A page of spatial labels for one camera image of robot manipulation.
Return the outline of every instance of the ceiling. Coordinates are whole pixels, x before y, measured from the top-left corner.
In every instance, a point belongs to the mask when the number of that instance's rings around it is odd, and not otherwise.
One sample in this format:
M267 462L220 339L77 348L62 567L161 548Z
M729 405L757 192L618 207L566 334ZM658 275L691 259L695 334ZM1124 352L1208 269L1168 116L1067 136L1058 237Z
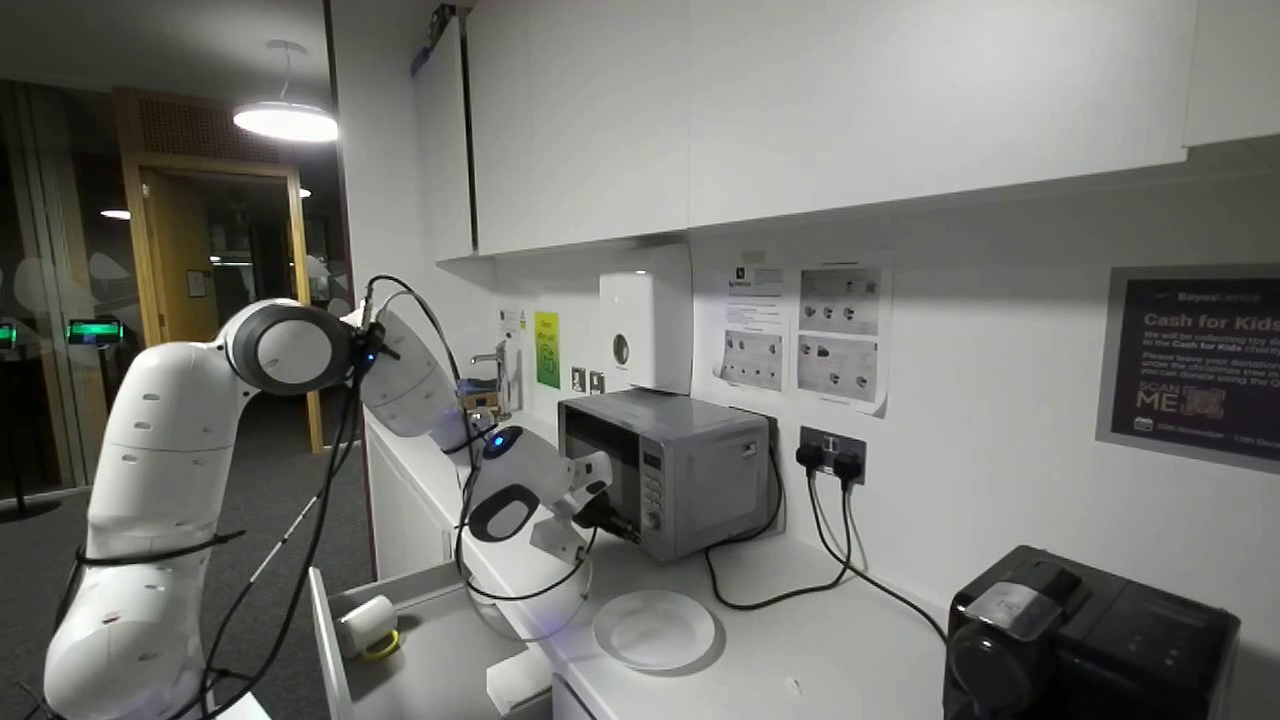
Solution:
M0 81L327 100L324 0L0 0Z

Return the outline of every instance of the framed poster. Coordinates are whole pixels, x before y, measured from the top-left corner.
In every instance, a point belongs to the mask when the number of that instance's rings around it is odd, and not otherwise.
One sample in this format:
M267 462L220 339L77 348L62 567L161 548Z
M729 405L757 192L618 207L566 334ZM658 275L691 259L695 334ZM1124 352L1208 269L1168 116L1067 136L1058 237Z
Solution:
M1104 440L1280 465L1280 269L1114 271Z

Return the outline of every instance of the door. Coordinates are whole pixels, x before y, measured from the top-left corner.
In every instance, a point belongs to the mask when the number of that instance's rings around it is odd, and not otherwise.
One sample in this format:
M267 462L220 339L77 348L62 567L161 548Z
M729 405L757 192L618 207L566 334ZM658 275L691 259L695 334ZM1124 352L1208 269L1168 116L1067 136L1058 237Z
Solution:
M144 343L211 339L267 295L311 300L300 179L287 165L129 155ZM324 449L307 391L307 446Z

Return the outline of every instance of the white plate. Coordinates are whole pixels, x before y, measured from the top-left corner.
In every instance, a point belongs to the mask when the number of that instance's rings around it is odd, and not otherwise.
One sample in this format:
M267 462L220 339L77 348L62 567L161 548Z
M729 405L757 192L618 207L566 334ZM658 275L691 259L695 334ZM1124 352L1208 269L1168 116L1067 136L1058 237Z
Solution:
M607 601L598 611L598 640L646 677L701 673L726 647L718 616L682 593L628 593Z

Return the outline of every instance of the poster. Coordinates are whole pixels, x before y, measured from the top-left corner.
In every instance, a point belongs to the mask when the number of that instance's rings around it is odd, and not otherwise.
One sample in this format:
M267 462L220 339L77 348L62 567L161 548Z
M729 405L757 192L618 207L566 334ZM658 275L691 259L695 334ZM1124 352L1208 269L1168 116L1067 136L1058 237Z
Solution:
M538 314L534 315L534 376L538 383L559 387L559 315Z
M1280 271L1117 285L1108 431L1280 462Z

